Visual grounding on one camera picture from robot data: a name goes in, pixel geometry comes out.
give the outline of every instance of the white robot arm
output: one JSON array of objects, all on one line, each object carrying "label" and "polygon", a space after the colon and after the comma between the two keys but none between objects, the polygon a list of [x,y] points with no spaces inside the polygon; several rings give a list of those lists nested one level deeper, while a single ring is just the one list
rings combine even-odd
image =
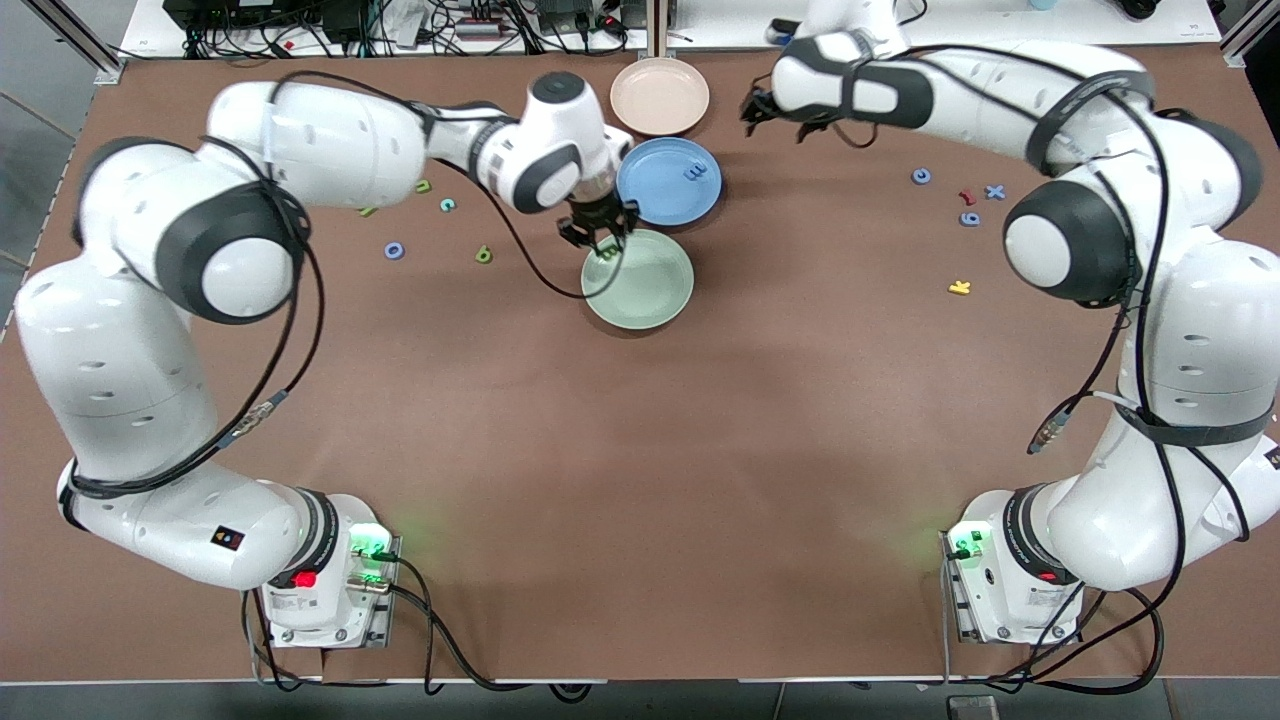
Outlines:
[{"label": "white robot arm", "polygon": [[[1263,436],[1280,380],[1280,258],[1219,234],[1257,197],[1261,164],[1228,128],[1152,113],[1151,77],[1111,50],[908,47],[887,0],[814,0],[772,95],[753,88],[742,119],[749,135],[768,119],[803,123],[801,140],[838,119],[897,126],[1052,177],[1010,211],[1006,256],[1055,297],[1128,304],[1119,404],[1080,475],[982,495],[948,543],[966,637],[1034,643],[1055,618],[1052,637],[1069,637],[1078,583],[1120,591],[1176,568],[1180,533],[1153,443],[1175,478],[1185,562],[1280,509],[1280,451]],[[1244,518],[1196,452],[1228,478]]]},{"label": "white robot arm", "polygon": [[[19,291],[23,350],[76,460],[63,515],[188,578],[262,587],[276,637],[356,647],[390,536],[360,500],[253,480],[207,460],[287,392],[218,436],[191,318],[253,323],[296,292],[305,206],[387,206],[428,159],[468,174],[521,213],[566,199],[562,231],[594,245],[634,208],[613,178],[631,137],[604,126],[590,86],[539,78],[524,118],[489,104],[435,108],[315,85],[239,83],[210,109],[196,151],[123,138],[90,159],[74,237],[83,252]],[[273,182],[262,182],[264,174]]]}]

